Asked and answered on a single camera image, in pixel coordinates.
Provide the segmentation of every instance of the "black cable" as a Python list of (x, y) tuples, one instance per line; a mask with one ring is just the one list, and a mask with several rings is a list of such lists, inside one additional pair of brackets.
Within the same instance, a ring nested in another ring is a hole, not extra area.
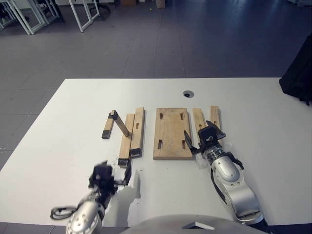
[(224, 203), (226, 204), (225, 195), (221, 192), (221, 190), (219, 189), (219, 187), (215, 184), (215, 180), (214, 180), (214, 171), (213, 171), (212, 168), (211, 168), (210, 178), (211, 178), (211, 181), (212, 181), (213, 184), (214, 184), (214, 189), (216, 190), (216, 192), (218, 193), (218, 195), (219, 195), (219, 197), (222, 199), (222, 201), (224, 201)]
[(66, 219), (69, 218), (77, 209), (78, 208), (76, 206), (54, 207), (51, 210), (50, 218), (53, 220)]

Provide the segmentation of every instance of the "black end cap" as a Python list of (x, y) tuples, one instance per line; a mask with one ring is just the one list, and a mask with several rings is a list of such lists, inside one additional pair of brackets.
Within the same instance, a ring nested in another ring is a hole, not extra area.
[(102, 133), (102, 139), (109, 139), (110, 135), (111, 135), (110, 130), (104, 130)]
[(141, 156), (141, 149), (140, 148), (131, 149), (130, 150), (130, 156), (131, 157), (139, 157), (139, 156)]
[(129, 163), (129, 159), (125, 159), (125, 158), (119, 158), (118, 159), (118, 166), (119, 167), (127, 167), (128, 166), (128, 163)]

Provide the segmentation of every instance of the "cable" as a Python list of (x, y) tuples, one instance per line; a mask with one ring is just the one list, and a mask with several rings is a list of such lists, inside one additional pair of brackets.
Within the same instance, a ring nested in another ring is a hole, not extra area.
[(53, 231), (53, 229), (55, 228), (55, 226), (53, 226), (52, 227), (52, 229), (50, 230), (50, 232), (49, 232), (49, 234), (51, 234), (52, 233), (52, 231)]
[(51, 210), (50, 218), (53, 220), (66, 219), (69, 218), (76, 210), (77, 210), (76, 206), (54, 207)]

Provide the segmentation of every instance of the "wood piece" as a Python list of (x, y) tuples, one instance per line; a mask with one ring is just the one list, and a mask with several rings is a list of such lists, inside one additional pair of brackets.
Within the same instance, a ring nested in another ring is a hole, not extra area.
[(198, 133), (200, 129), (207, 127), (207, 123), (205, 121), (205, 118), (200, 108), (193, 108), (192, 112), (193, 112), (196, 132)]
[(143, 107), (136, 108), (135, 121), (133, 123), (130, 156), (139, 157), (142, 153), (144, 132), (145, 110)]
[(184, 130), (191, 136), (186, 108), (157, 108), (153, 159), (192, 159)]
[(110, 113), (108, 115), (104, 130), (102, 133), (102, 139), (109, 139), (111, 132), (112, 132), (113, 123), (114, 123), (114, 120), (113, 118), (111, 118), (111, 113)]
[(216, 125), (220, 130), (222, 130), (219, 106), (210, 107), (210, 122)]
[(111, 112), (113, 119), (115, 120), (116, 124), (118, 125), (118, 127), (120, 128), (120, 130), (122, 131), (122, 133), (128, 137), (129, 136), (129, 130), (127, 129), (127, 127), (125, 126), (125, 124), (122, 122), (121, 118), (119, 117), (117, 111), (112, 110)]
[(130, 161), (129, 155), (130, 155), (130, 146), (134, 119), (135, 119), (134, 114), (127, 114), (125, 125), (126, 128), (129, 129), (129, 134), (128, 136), (122, 135), (121, 147), (118, 158), (118, 166), (120, 167), (126, 167)]

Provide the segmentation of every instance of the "wooden stick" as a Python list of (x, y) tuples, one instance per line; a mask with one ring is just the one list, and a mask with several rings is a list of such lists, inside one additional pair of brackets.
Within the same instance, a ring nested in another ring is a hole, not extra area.
[(111, 117), (111, 113), (109, 113), (108, 118), (106, 120), (106, 124), (102, 133), (102, 139), (109, 139), (111, 132), (112, 132), (112, 127), (113, 127), (113, 123), (114, 120)]
[(127, 129), (127, 127), (125, 126), (125, 124), (122, 122), (121, 118), (119, 117), (117, 111), (112, 110), (111, 115), (113, 116), (113, 120), (115, 120), (116, 124), (118, 125), (118, 127), (120, 128), (120, 130), (122, 131), (122, 133), (128, 137), (129, 136), (129, 131)]
[(216, 125), (221, 130), (220, 110), (219, 106), (210, 107), (210, 122)]
[(131, 138), (132, 138), (132, 130), (133, 130), (133, 122), (135, 119), (134, 114), (127, 114), (126, 117), (126, 128), (129, 129), (128, 136), (122, 135), (119, 158), (118, 158), (118, 166), (126, 167), (130, 162), (130, 146), (131, 146)]
[(194, 122), (195, 122), (196, 132), (198, 133), (198, 131), (200, 129), (207, 127), (207, 123), (204, 119), (203, 113), (202, 113), (200, 108), (193, 108), (192, 112), (193, 112), (193, 118), (194, 118)]
[(143, 132), (144, 132), (144, 119), (145, 119), (144, 108), (143, 107), (136, 108), (130, 147), (131, 157), (141, 156), (143, 144)]

